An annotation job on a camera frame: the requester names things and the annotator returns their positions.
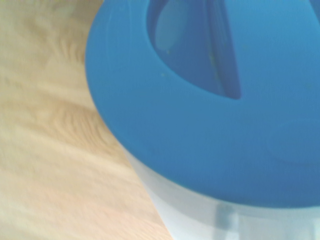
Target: blue lid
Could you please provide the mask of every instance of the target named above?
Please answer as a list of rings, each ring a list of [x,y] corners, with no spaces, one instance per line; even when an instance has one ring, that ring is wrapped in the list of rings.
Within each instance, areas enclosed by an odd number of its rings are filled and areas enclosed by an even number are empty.
[[[320,206],[320,1],[108,0],[86,74],[115,137],[233,203]]]

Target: light wood surface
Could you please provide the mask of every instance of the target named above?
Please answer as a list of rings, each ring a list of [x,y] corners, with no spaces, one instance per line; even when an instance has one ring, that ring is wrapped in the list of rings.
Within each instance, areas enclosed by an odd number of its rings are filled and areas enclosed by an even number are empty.
[[[87,88],[102,0],[0,0],[0,240],[171,240]]]

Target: wooden surface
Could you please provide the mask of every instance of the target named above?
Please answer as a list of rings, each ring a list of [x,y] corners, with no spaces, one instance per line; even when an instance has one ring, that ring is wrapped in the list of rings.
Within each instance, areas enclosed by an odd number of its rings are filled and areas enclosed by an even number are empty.
[[[0,240],[170,240],[91,100],[101,0],[0,0]]]

